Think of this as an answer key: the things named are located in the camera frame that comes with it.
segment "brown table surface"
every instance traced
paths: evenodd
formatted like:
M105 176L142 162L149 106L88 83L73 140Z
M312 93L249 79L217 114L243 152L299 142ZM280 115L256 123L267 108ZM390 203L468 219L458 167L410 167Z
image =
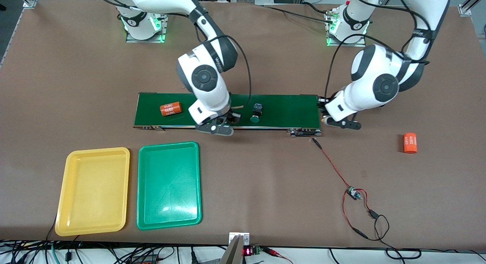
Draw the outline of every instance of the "brown table surface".
M248 54L255 94L323 94L335 48L326 46L322 23L245 3L205 6ZM283 7L319 17L307 6ZM188 20L171 17L165 44L126 44L115 17L112 6L97 0L41 0L23 14L0 70L0 238L44 239L66 156L123 146L132 156L127 223L80 240L225 244L229 232L248 231L264 245L382 247L347 226L345 185L309 138L133 129L137 93L186 92L175 65L197 40ZM406 13L381 9L373 21L369 34L397 49L413 25ZM330 92L350 82L359 50L338 53ZM450 8L429 60L416 87L359 114L360 131L323 127L318 140L347 181L368 191L371 208L387 216L391 245L484 250L486 63L471 19ZM248 91L242 56L223 76L233 93ZM401 151L406 132L418 134L415 155ZM140 231L137 153L178 141L200 145L203 220ZM363 202L348 198L347 212L373 235ZM63 239L54 232L51 238Z

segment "green tray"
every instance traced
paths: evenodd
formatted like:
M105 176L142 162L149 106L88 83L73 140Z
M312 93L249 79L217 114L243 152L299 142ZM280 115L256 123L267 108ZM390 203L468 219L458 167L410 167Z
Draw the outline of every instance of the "green tray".
M198 144L143 146L139 151L139 229L189 226L201 219Z
M245 104L248 95L232 94L231 104ZM163 117L160 105L179 101L182 113ZM194 128L189 107L196 101L191 93L139 93L134 127L139 129ZM250 120L253 105L263 105L260 122ZM241 113L241 120L232 124L234 129L287 130L291 128L320 129L320 116L315 95L253 95L250 104Z

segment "orange cylinder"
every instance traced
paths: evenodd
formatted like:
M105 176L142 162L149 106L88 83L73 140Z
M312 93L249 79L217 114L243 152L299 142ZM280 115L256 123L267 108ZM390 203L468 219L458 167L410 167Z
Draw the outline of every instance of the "orange cylinder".
M168 103L160 106L160 112L162 116L174 115L182 112L181 103L176 101L175 103Z
M407 154L417 153L417 134L406 133L403 135L403 151Z

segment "mounting plate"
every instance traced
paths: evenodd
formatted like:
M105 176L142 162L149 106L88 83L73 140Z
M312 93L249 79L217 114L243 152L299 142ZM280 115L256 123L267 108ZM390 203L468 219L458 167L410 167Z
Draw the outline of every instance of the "mounting plate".
M233 240L233 238L234 238L236 235L242 235L242 236L243 236L243 238L245 239L245 246L250 245L250 233L238 233L238 232L232 232L232 233L229 233L229 240L228 240L228 244L230 244L230 243L231 243L231 241Z

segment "floor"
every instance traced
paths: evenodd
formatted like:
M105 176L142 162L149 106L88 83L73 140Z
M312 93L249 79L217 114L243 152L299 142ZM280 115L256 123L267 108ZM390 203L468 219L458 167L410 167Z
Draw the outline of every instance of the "floor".
M322 3L322 4L340 4L344 3L346 0L306 0L311 3ZM452 5L458 5L465 0L451 0ZM22 10L21 0L0 0L0 4L7 7L6 11L0 11L0 54L4 54L7 49L10 37L14 31L17 24L19 16ZM390 5L399 5L399 0L391 0ZM483 48L484 56L486 57L486 0L481 1L472 10L472 21L474 23L474 28L476 29L476 34L478 36L479 43Z

